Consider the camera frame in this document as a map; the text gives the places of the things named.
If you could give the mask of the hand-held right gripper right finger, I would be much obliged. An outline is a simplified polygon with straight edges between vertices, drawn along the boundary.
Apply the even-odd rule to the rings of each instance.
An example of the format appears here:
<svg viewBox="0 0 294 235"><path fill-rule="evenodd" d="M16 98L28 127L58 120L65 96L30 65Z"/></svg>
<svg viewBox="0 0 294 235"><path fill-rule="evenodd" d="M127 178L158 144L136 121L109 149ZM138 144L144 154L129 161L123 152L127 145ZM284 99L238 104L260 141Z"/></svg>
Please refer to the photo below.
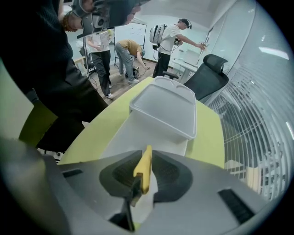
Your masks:
<svg viewBox="0 0 294 235"><path fill-rule="evenodd" d="M226 170L154 151L158 191L139 235L244 235L266 201Z"/></svg>

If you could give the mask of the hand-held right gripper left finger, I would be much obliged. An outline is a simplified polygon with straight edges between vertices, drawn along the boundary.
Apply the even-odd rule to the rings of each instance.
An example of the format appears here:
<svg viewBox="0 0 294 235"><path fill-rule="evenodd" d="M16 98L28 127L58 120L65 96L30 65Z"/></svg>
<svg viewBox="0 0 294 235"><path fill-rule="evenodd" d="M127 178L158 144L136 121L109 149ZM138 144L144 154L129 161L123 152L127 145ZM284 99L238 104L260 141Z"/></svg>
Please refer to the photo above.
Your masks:
<svg viewBox="0 0 294 235"><path fill-rule="evenodd" d="M128 151L99 160L60 165L66 181L85 203L108 221L132 222L130 196L133 171L141 150Z"/></svg>

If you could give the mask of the person's left hand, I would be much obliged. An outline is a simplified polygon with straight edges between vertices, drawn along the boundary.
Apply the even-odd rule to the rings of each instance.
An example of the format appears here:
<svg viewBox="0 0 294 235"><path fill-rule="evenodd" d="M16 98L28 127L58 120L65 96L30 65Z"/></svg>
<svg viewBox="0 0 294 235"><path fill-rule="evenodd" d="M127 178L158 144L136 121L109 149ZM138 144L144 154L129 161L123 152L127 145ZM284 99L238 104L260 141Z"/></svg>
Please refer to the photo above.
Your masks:
<svg viewBox="0 0 294 235"><path fill-rule="evenodd" d="M132 9L131 13L127 16L126 21L125 21L125 25L131 23L134 18L135 18L135 14L138 13L141 10L140 6L136 6Z"/></svg>

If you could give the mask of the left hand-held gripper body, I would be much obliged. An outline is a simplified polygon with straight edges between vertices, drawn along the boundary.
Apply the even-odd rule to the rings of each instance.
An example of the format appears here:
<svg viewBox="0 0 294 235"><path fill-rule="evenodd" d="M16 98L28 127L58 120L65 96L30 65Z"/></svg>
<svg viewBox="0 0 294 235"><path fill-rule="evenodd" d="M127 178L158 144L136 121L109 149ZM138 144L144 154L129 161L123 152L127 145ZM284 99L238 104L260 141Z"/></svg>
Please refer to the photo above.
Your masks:
<svg viewBox="0 0 294 235"><path fill-rule="evenodd" d="M81 19L82 33L78 39L106 29L123 26L133 9L147 0L72 0L73 13Z"/></svg>

